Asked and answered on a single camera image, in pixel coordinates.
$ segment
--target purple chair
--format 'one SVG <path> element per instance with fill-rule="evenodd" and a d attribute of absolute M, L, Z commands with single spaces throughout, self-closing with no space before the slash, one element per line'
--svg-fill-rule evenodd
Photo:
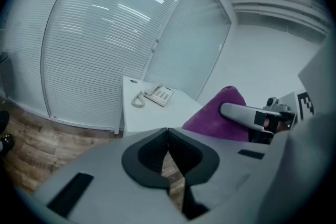
<path fill-rule="evenodd" d="M 227 86 L 185 122 L 182 129 L 222 139 L 248 142 L 248 128 L 224 118 L 219 113 L 219 105 L 222 103 L 246 105 L 238 90 Z"/>

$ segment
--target white table surface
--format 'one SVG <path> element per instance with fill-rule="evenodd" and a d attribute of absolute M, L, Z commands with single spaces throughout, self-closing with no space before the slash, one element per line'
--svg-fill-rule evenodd
<path fill-rule="evenodd" d="M 191 116 L 202 108 L 200 104 L 183 91 L 175 89 L 172 89 L 174 93 L 165 107 L 146 97 L 143 97 L 145 102 L 143 108 L 133 107 L 131 100 L 134 96 L 151 85 L 153 83 L 123 77 L 124 136 L 163 127 L 182 127 Z"/>

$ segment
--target black slot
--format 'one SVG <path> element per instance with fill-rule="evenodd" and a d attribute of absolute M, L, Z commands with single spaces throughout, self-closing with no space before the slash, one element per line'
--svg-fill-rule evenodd
<path fill-rule="evenodd" d="M 92 180 L 93 176 L 78 173 L 49 203 L 48 208 L 66 218 Z"/>
<path fill-rule="evenodd" d="M 255 151 L 249 151 L 249 150 L 240 150 L 238 152 L 238 154 L 247 156 L 247 157 L 251 157 L 254 159 L 262 159 L 264 157 L 264 153 L 260 153 L 260 152 L 255 152 Z"/>
<path fill-rule="evenodd" d="M 183 209 L 182 213 L 188 218 L 188 219 L 194 219 L 199 217 L 200 215 L 208 212 L 209 209 L 206 208 L 202 204 L 198 204 L 194 196 L 190 190 L 190 186 L 186 186 L 184 190 L 184 198 L 183 198 Z"/>
<path fill-rule="evenodd" d="M 138 159 L 143 166 L 161 175 L 163 159 L 167 151 L 167 135 L 164 132 L 139 149 Z"/>

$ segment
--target horizontal blinds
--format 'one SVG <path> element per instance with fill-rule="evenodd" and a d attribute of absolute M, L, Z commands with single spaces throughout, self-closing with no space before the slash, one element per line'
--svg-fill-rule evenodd
<path fill-rule="evenodd" d="M 140 78 L 174 2 L 58 0 L 44 43 L 43 70 L 52 116 L 113 128 L 122 76 Z"/>
<path fill-rule="evenodd" d="M 10 0 L 2 63 L 8 96 L 33 112 L 48 115 L 41 86 L 41 47 L 56 0 Z"/>
<path fill-rule="evenodd" d="M 196 99 L 229 26 L 217 0 L 181 0 L 159 41 L 145 80 L 161 82 Z"/>

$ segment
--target landline phone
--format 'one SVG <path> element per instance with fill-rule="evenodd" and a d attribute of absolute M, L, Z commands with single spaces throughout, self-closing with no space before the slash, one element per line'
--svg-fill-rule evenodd
<path fill-rule="evenodd" d="M 160 106 L 165 106 L 169 99 L 172 97 L 174 91 L 163 86 L 162 84 L 155 84 L 152 87 L 149 87 L 143 91 L 140 91 L 135 97 L 132 99 L 131 104 L 136 108 L 143 108 L 145 106 L 145 102 L 143 101 L 142 95 L 146 98 L 152 100 Z M 137 104 L 135 101 L 139 99 L 141 104 Z"/>

